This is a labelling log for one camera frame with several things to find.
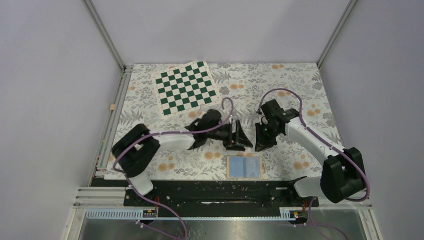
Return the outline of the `green white chessboard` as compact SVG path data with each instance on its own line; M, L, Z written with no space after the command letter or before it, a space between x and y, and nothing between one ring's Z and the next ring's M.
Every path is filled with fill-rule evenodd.
M159 114L168 119L222 102L205 61L192 61L151 75Z

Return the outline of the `floral tablecloth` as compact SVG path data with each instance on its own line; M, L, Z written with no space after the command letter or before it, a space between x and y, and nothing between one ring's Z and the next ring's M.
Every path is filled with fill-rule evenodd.
M299 109L303 118L317 132L335 143L340 143L336 121L329 105L324 84L315 63L259 63L216 64L209 69L222 97L229 97L235 105L234 114L250 141L255 141L256 113L260 101L277 100L284 109ZM174 131L192 123L197 110L163 119L155 97L152 74L170 69L172 64L138 64L134 67L123 102L114 136L118 142L137 124L151 131ZM225 180L227 158L221 141L209 140L194 150L162 151L147 167L152 180ZM293 180L299 177L319 177L322 167L307 150L284 135L277 138L277 146L255 152L237 152L238 156L260 157L265 180Z

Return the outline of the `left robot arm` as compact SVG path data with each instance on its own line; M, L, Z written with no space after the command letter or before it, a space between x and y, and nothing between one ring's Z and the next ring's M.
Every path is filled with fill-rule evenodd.
M111 150L115 166L120 166L129 185L136 192L136 199L144 206L155 200L154 186L146 168L158 152L193 150L207 140L218 140L226 150L244 151L253 147L244 133L241 122L208 109L183 130L152 133L144 124L133 127Z

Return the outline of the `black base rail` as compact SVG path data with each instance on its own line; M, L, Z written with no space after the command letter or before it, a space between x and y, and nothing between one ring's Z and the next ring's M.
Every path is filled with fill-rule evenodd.
M317 199L299 197L292 188L293 181L153 180L152 183L153 190L145 197L170 207L178 215L207 210L244 215L251 209L303 210L309 203L319 206Z

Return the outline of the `clear plastic card box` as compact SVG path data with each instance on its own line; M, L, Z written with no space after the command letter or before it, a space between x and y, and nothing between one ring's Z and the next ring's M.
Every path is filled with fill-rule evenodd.
M230 103L225 102L223 107L221 104L207 106L202 104L197 112L197 118L200 119L200 124L207 128L214 127L221 123L231 124L237 119L237 111L232 109Z

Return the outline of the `beige card holder wallet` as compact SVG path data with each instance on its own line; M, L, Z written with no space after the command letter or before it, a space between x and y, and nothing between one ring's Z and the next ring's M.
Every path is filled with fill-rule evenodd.
M228 179L262 180L262 159L256 156L230 155L226 161Z

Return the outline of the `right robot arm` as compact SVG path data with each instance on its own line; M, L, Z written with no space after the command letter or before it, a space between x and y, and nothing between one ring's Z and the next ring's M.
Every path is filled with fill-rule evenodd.
M308 127L296 109L285 110L275 99L262 104L257 113L263 114L266 122L255 124L256 152L273 148L277 136L284 135L305 148L322 166L319 177L301 177L293 182L286 193L291 205L299 206L307 197L339 203L366 189L363 159L357 148L331 143Z

